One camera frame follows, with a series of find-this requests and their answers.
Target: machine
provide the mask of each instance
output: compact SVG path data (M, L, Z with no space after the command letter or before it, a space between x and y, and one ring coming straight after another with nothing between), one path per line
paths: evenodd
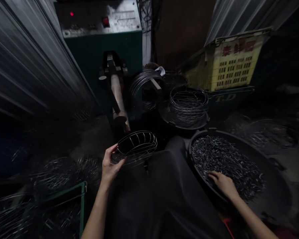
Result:
M142 70L142 28L136 1L56 2L63 38L110 123L142 116L125 94Z

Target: red switch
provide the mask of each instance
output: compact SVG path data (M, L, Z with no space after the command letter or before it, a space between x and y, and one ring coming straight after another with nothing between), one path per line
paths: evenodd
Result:
M102 22L103 22L103 26L104 27L110 27L110 23L109 23L109 18L108 17L103 17L102 18Z

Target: hand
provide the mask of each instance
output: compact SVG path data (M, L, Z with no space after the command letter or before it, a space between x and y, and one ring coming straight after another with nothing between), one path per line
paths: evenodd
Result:
M239 194L231 178L215 171L209 172L208 176L214 180L217 187L223 192L223 194L225 194L226 197L228 197L229 200L239 198Z
M109 187L113 180L115 179L118 171L122 167L122 165L125 163L126 159L122 159L120 162L117 164L112 164L111 163L111 154L115 153L117 150L117 145L115 144L111 147L109 147L105 151L103 163L102 163L102 179L101 179L101 184Z

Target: red chinese characters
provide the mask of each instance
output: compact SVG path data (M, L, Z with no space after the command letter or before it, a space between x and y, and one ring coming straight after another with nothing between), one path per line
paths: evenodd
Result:
M240 42L239 45L236 43L235 46L234 46L234 54L236 53L240 53L241 51L244 50L244 42Z
M245 52L248 52L248 51L253 51L253 47L255 45L256 41L249 41L246 43L246 47L245 47Z
M228 45L224 46L224 48L223 48L223 56L229 55L230 52L231 52L231 46L228 46Z

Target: yellow plastic crate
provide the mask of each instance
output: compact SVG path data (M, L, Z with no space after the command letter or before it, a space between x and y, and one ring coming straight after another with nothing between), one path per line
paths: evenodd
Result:
M187 65L182 71L193 88L216 91L249 85L264 35L270 31L265 28L217 38L179 68Z

